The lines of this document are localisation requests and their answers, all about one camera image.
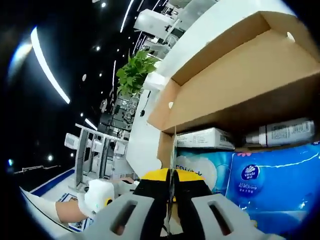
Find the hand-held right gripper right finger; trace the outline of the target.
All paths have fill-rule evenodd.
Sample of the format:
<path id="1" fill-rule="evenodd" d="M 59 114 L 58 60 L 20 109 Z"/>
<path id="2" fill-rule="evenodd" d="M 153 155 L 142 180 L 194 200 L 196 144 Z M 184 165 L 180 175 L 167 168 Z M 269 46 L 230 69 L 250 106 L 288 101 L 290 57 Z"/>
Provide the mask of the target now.
<path id="1" fill-rule="evenodd" d="M 173 240 L 260 240 L 249 215 L 222 194 L 212 194 L 197 174 L 175 170 L 174 196 L 182 233 Z"/>

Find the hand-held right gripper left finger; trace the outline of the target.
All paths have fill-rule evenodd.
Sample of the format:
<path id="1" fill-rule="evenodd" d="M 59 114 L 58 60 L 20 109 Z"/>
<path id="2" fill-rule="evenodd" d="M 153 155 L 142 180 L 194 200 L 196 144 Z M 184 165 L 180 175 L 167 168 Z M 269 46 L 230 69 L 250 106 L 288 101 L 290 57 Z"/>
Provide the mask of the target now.
<path id="1" fill-rule="evenodd" d="M 166 217 L 171 173 L 169 168 L 150 171 L 135 191 L 120 196 L 114 186 L 115 199 L 108 201 L 77 239 L 158 240 Z"/>

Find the person's left hand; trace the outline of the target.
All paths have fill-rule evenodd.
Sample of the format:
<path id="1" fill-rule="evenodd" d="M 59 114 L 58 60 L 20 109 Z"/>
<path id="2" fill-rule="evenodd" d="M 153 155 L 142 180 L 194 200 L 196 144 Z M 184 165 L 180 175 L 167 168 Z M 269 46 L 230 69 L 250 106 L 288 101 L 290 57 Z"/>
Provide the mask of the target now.
<path id="1" fill-rule="evenodd" d="M 95 218 L 95 211 L 89 207 L 89 205 L 86 203 L 85 201 L 85 194 L 84 193 L 81 193 L 81 192 L 78 192 L 77 193 L 77 201 L 78 201 L 78 208 L 80 210 L 80 212 L 86 216 L 87 218 L 90 218 L 90 219 L 94 219 Z"/>

